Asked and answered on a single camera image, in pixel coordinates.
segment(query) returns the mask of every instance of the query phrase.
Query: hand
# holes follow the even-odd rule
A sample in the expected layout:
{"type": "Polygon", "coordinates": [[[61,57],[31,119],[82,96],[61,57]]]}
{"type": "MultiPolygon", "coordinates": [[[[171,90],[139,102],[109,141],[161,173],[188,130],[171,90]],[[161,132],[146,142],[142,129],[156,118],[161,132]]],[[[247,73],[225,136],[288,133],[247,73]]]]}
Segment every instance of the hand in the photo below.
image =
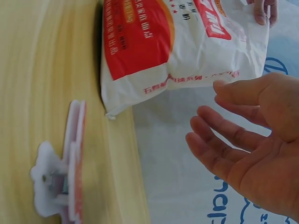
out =
{"type": "Polygon", "coordinates": [[[202,106],[191,119],[189,148],[244,197],[299,221],[299,80],[272,73],[232,84],[217,81],[214,90],[220,106],[272,133],[249,132],[202,106]],[[212,129],[244,151],[221,141],[212,129]]]}
{"type": "Polygon", "coordinates": [[[270,28],[276,23],[278,18],[277,0],[247,0],[248,4],[254,3],[254,16],[258,24],[266,24],[266,14],[270,6],[270,28]]]}

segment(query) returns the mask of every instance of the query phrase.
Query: plastic bag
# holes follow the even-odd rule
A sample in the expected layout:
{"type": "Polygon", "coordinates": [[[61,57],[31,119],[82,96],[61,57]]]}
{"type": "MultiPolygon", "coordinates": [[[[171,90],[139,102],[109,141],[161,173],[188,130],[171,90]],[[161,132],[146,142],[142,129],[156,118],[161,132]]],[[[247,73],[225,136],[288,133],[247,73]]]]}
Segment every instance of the plastic bag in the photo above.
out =
{"type": "Polygon", "coordinates": [[[262,75],[269,21],[240,0],[105,0],[101,95],[108,115],[166,89],[262,75]]]}

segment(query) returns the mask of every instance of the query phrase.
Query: wooden table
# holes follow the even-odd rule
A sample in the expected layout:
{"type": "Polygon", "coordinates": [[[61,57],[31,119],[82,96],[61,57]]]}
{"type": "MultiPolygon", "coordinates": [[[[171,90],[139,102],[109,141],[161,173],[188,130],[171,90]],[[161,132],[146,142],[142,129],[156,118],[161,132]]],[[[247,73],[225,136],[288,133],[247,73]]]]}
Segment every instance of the wooden table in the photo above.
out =
{"type": "Polygon", "coordinates": [[[0,0],[1,224],[60,223],[36,214],[29,170],[45,140],[62,156],[73,99],[87,101],[84,223],[150,222],[132,112],[108,121],[99,98],[96,8],[96,0],[0,0]]]}

